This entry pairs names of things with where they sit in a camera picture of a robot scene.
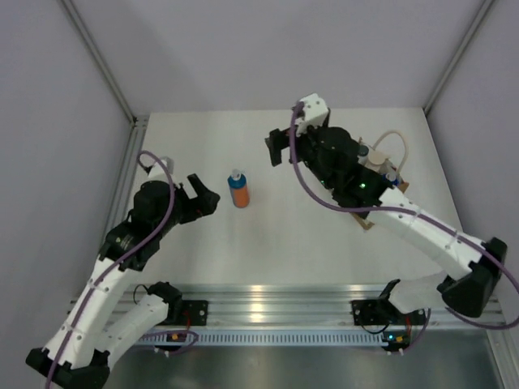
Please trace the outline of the blue orange spray bottle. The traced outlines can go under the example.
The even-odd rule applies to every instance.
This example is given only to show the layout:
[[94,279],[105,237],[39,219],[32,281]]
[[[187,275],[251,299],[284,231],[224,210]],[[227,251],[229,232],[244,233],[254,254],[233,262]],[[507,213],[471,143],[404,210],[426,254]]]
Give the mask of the blue orange spray bottle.
[[227,178],[227,183],[234,206],[238,208],[247,207],[250,202],[250,195],[245,175],[239,170],[233,169]]

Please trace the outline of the green bottle beige cap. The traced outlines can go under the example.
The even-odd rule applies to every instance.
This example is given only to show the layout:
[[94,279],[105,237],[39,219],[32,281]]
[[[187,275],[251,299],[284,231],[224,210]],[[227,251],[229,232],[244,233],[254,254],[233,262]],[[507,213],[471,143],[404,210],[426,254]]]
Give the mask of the green bottle beige cap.
[[376,173],[384,166],[389,156],[383,152],[376,150],[370,150],[367,154],[365,167]]

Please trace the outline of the watermelon print canvas bag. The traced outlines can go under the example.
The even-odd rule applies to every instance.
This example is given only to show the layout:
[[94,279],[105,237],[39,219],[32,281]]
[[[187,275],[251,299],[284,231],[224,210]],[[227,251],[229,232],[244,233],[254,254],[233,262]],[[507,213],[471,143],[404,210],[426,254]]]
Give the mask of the watermelon print canvas bag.
[[[382,141],[390,135],[397,135],[402,141],[404,154],[399,165],[395,165],[391,161],[391,156],[388,153],[378,149]],[[387,130],[373,144],[366,143],[362,137],[359,138],[358,143],[360,145],[358,154],[360,164],[378,173],[400,192],[405,193],[409,187],[409,183],[401,176],[401,170],[409,156],[409,146],[405,136],[399,130]]]

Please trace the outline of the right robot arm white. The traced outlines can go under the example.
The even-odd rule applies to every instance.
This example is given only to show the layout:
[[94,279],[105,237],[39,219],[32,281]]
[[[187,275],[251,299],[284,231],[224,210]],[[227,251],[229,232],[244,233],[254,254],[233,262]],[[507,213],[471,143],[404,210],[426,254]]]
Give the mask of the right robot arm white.
[[337,210],[356,208],[357,216],[394,232],[436,262],[441,271],[416,280],[392,280],[377,302],[379,316],[396,322],[412,311],[447,308],[478,318],[493,294],[508,247],[494,237],[482,241],[444,224],[406,198],[384,175],[368,168],[373,149],[336,126],[310,128],[290,138],[272,130],[265,139],[271,163],[281,163],[290,145],[290,161],[304,165],[329,190]]

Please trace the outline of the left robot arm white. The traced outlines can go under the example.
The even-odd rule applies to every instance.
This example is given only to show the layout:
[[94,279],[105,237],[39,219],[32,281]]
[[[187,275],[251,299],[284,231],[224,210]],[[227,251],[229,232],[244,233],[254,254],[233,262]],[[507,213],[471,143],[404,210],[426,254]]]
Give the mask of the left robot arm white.
[[177,224],[187,224],[217,209],[220,195],[192,174],[196,196],[181,184],[146,181],[127,218],[106,235],[94,269],[60,329],[26,357],[26,364],[62,388],[102,388],[121,356],[148,330],[177,322],[182,293],[168,282],[151,285],[144,299],[112,326],[107,324],[124,292],[160,249],[161,239]]

